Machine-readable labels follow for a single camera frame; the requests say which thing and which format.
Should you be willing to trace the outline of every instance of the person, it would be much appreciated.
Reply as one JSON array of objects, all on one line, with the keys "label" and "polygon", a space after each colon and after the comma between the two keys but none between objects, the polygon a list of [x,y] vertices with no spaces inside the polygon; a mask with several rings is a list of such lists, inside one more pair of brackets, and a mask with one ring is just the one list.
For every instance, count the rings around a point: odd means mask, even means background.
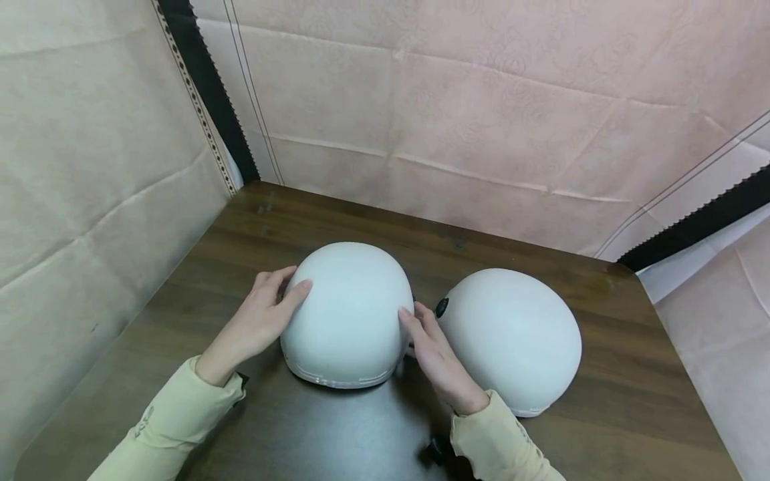
[{"label": "person", "polygon": [[[189,452],[245,397],[236,367],[278,339],[310,292],[312,282],[305,280],[281,299],[295,271],[291,266],[256,276],[246,300],[211,345],[171,376],[89,481],[176,478]],[[430,309],[415,302],[414,311],[402,308],[399,320],[412,337],[420,368],[455,412],[450,441],[458,456],[470,460],[474,476],[564,481],[499,395],[483,391],[468,375]]]}]

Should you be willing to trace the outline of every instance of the table surface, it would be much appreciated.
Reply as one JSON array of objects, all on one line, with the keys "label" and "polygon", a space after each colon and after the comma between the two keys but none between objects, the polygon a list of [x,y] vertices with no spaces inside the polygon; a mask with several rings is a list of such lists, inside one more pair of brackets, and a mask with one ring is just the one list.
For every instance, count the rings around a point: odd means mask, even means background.
[{"label": "table surface", "polygon": [[[636,276],[596,259],[282,188],[248,185],[75,388],[19,462],[17,481],[83,480],[190,356],[202,352],[258,271],[331,242],[392,254],[429,306],[465,276],[502,267],[548,284],[572,309],[583,359],[570,389],[523,424],[570,481],[740,480]],[[383,385],[341,392],[301,381],[278,343],[239,369],[249,395],[179,479],[473,479],[465,459],[423,451],[449,412],[413,361]]]}]

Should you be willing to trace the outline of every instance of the hand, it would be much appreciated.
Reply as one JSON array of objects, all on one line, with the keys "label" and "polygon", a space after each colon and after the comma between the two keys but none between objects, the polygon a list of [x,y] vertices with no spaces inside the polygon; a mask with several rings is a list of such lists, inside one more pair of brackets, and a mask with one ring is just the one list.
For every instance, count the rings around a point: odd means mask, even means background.
[{"label": "hand", "polygon": [[289,324],[292,314],[310,293],[313,283],[303,280],[283,300],[278,295],[296,266],[260,272],[238,312],[228,321],[196,364],[196,374],[212,386],[224,386],[235,368],[273,343]]},{"label": "hand", "polygon": [[461,416],[478,413],[489,406],[489,396],[460,364],[433,312],[415,302],[414,314],[402,307],[398,319],[412,335],[414,356],[438,395]]}]

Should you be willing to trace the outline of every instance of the sleeve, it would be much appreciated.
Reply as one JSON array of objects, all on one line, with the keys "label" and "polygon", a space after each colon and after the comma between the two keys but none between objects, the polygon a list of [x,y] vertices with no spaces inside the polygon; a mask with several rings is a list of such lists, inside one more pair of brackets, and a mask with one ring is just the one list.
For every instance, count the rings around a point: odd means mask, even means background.
[{"label": "sleeve", "polygon": [[193,357],[177,369],[89,481],[176,478],[189,452],[246,396],[238,374],[224,387],[211,386],[195,374],[197,362]]},{"label": "sleeve", "polygon": [[451,442],[483,481],[564,481],[495,391],[489,406],[452,419]]}]

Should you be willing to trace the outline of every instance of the wrist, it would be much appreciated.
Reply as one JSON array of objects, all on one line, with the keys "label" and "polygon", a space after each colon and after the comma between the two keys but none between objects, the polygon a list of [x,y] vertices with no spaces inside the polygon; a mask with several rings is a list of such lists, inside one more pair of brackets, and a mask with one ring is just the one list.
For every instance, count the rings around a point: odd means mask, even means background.
[{"label": "wrist", "polygon": [[478,384],[474,383],[463,394],[454,396],[454,400],[450,404],[457,415],[470,416],[486,409],[489,402],[489,396]]},{"label": "wrist", "polygon": [[236,370],[239,362],[224,355],[214,344],[198,358],[195,374],[207,384],[223,387]]}]

